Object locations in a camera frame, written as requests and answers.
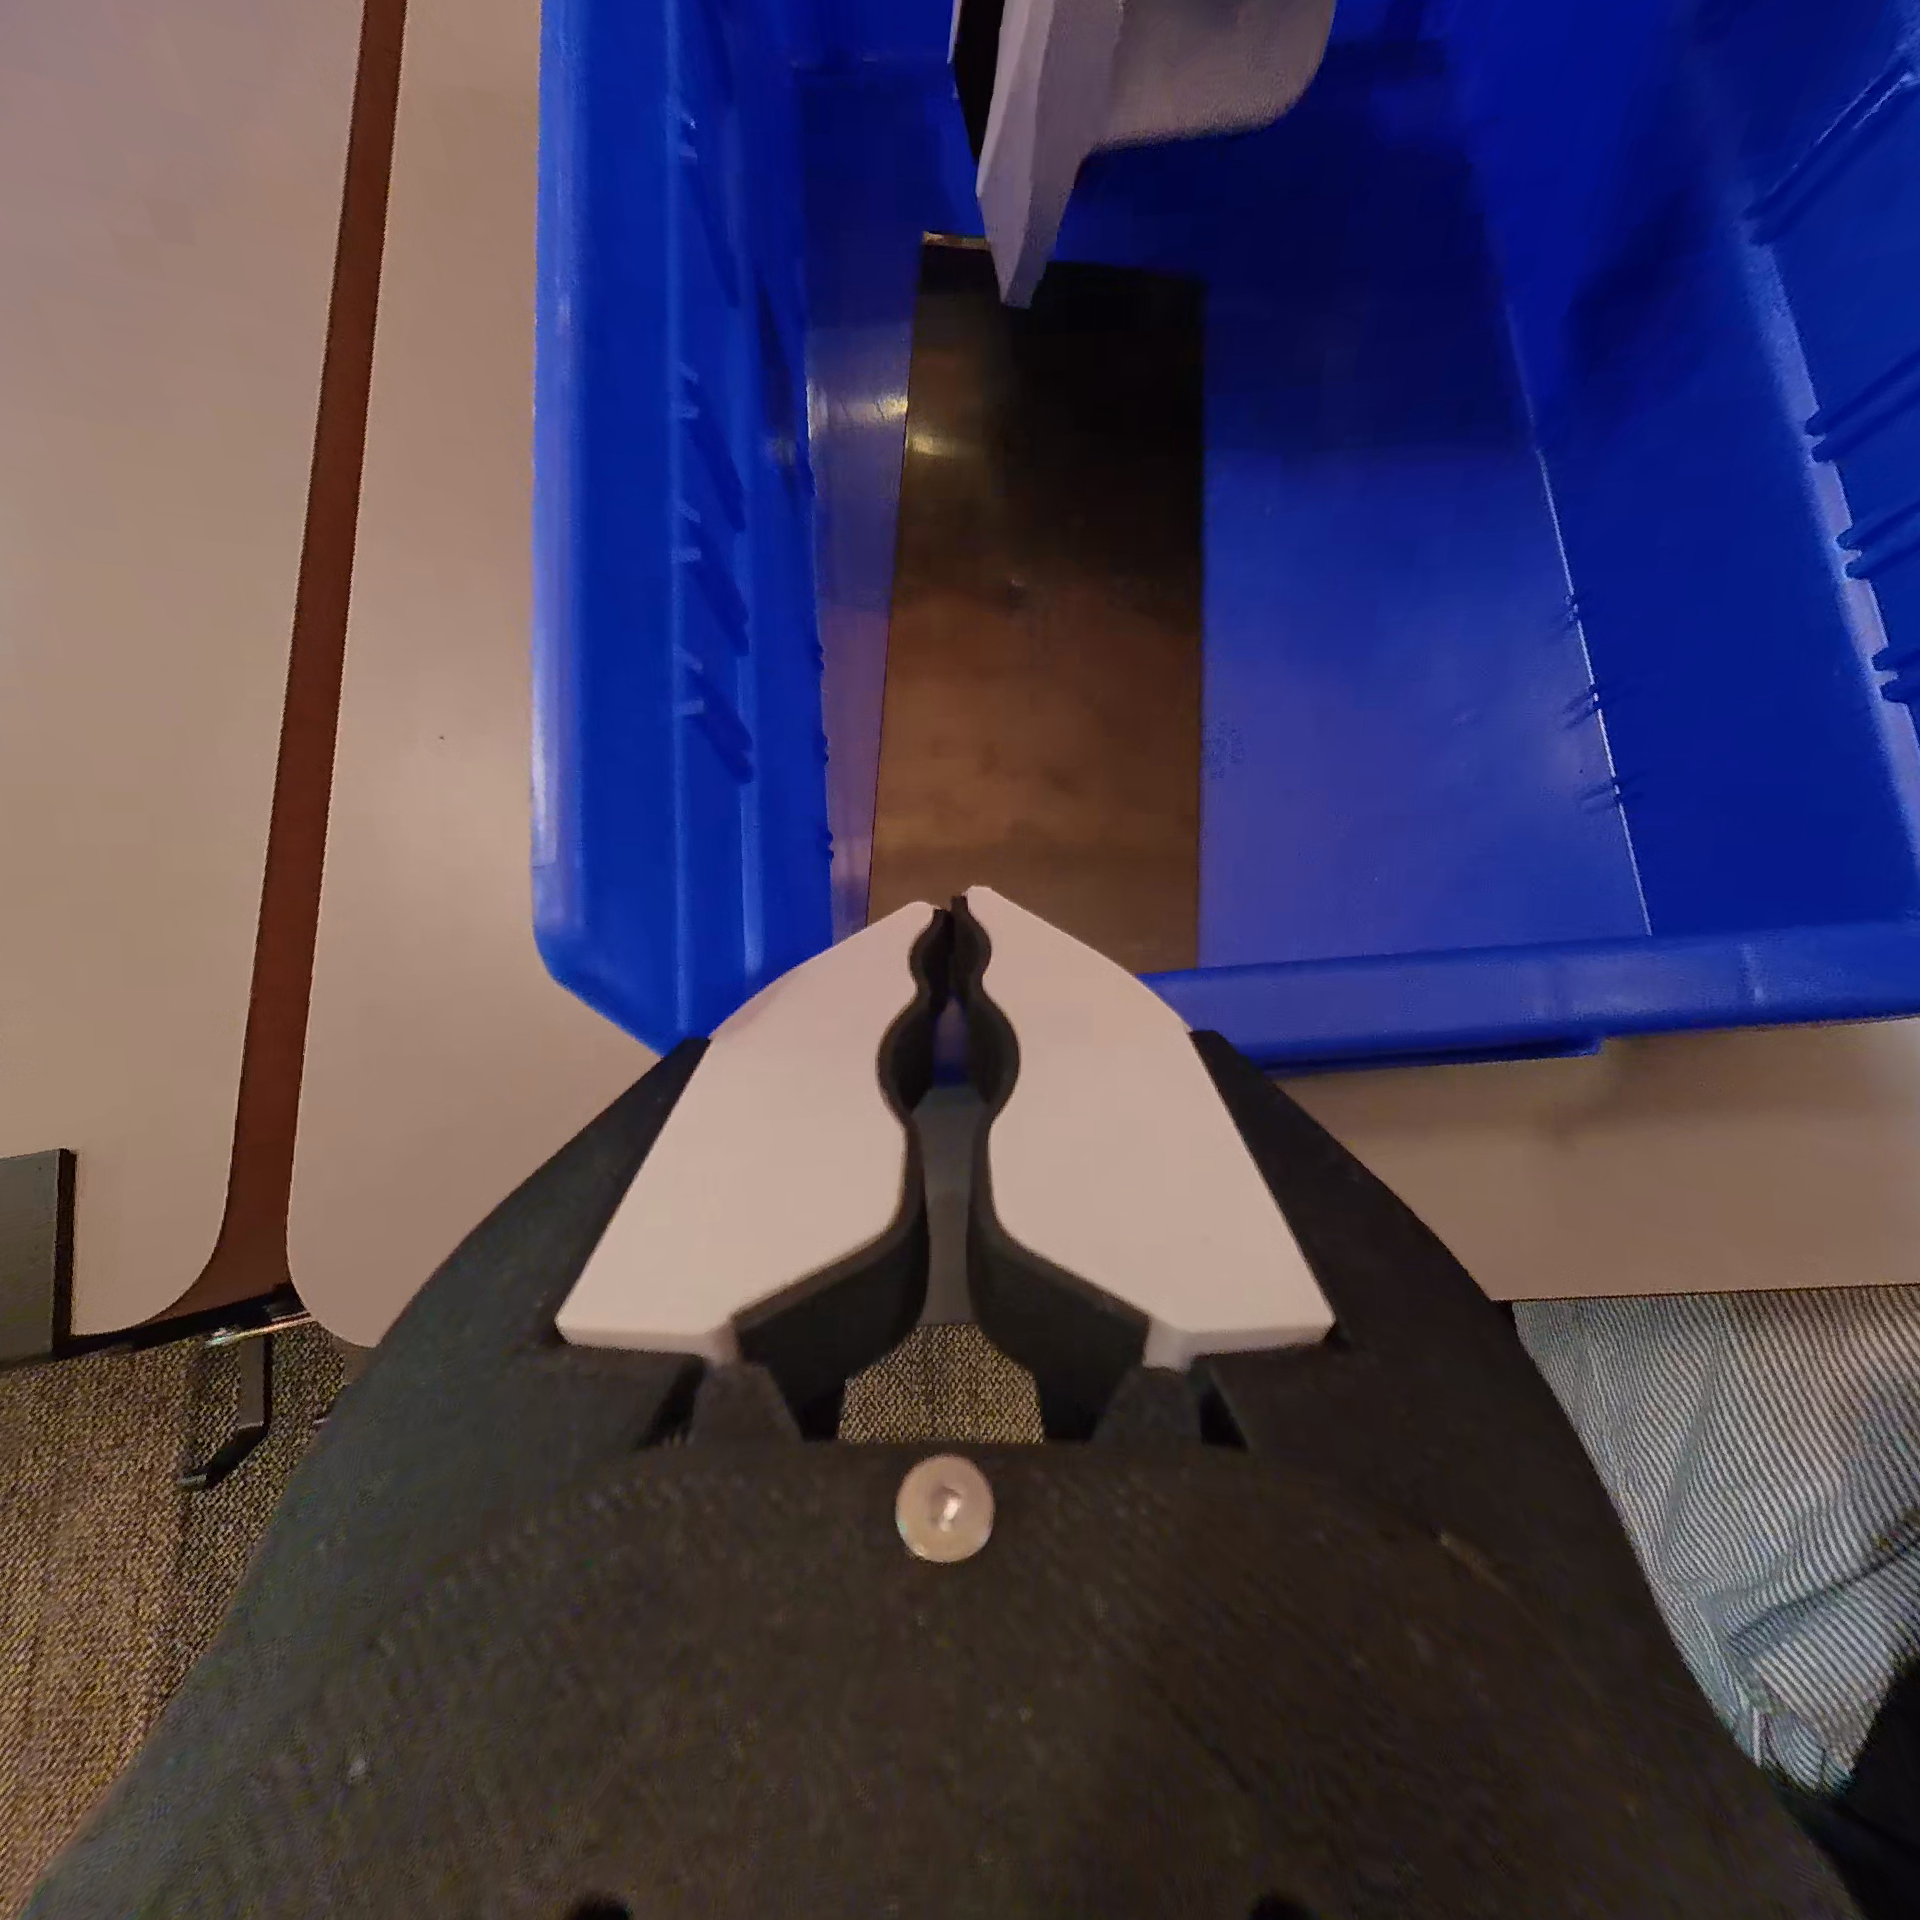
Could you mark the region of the person's grey striped trousers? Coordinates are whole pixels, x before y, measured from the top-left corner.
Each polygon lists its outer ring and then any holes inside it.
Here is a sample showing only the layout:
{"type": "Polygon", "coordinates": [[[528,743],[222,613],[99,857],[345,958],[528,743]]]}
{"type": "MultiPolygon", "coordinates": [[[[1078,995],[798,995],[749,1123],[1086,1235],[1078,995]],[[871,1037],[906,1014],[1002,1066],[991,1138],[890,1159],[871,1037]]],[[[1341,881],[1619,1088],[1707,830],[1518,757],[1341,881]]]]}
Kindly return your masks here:
{"type": "Polygon", "coordinates": [[[1717,1717],[1835,1795],[1916,1664],[1916,1287],[1518,1302],[1717,1717]]]}

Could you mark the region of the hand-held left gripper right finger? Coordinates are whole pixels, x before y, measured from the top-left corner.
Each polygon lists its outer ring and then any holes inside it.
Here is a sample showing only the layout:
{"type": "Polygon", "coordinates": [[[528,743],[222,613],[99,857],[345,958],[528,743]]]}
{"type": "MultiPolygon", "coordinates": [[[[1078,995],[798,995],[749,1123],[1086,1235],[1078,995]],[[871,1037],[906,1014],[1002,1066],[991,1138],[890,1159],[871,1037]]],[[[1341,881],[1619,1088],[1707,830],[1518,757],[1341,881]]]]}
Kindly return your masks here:
{"type": "Polygon", "coordinates": [[[1014,898],[957,900],[982,1104],[965,1229],[981,1332],[1090,1440],[1136,1369],[1322,1346],[1333,1306],[1183,1017],[1014,898]]]}

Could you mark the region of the blue bin with tag label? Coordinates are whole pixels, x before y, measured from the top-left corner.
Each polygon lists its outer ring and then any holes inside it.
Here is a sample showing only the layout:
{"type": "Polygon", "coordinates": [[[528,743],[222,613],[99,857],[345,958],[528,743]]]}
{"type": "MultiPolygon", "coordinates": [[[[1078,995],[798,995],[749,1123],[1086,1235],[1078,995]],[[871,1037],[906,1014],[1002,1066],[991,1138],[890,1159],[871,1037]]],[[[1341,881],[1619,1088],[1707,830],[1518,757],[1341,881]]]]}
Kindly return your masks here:
{"type": "MultiPolygon", "coordinates": [[[[532,926],[664,1053],[869,915],[948,4],[545,4],[532,926]]],[[[1093,157],[1202,290],[1198,962],[1265,1063],[1916,1017],[1916,6],[1341,4],[1093,157]]]]}

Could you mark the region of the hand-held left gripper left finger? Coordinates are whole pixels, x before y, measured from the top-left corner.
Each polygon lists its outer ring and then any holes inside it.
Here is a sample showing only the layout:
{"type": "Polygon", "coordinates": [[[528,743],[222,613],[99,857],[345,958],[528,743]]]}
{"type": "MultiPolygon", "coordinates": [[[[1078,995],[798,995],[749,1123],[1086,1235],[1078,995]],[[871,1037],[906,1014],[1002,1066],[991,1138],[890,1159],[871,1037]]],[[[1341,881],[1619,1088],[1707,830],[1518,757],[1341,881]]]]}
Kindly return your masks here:
{"type": "Polygon", "coordinates": [[[811,1440],[927,1296],[912,1109],[952,915],[927,900],[756,991],[703,1048],[555,1312],[580,1349],[752,1363],[811,1440]]]}

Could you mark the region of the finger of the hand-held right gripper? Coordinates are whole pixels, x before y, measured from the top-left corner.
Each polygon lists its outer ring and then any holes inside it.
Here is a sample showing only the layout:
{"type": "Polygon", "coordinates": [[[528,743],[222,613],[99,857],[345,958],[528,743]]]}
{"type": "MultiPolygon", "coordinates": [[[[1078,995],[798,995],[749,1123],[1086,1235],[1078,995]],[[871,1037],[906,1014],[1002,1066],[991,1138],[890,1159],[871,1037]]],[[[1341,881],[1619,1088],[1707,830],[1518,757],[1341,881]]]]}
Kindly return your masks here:
{"type": "Polygon", "coordinates": [[[952,75],[997,295],[1024,308],[1081,165],[1276,125],[1314,80],[1333,4],[957,4],[952,75]]]}

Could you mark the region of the black plate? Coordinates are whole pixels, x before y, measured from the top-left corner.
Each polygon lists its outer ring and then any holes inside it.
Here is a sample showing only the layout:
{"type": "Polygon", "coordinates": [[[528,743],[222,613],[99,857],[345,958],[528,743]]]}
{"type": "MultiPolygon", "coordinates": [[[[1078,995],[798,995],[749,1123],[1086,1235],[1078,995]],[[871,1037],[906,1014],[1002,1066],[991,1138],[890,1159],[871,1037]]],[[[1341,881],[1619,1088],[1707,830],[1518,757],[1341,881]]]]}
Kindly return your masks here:
{"type": "Polygon", "coordinates": [[[991,885],[1136,973],[1198,962],[1202,290],[920,261],[871,915],[991,885]]]}

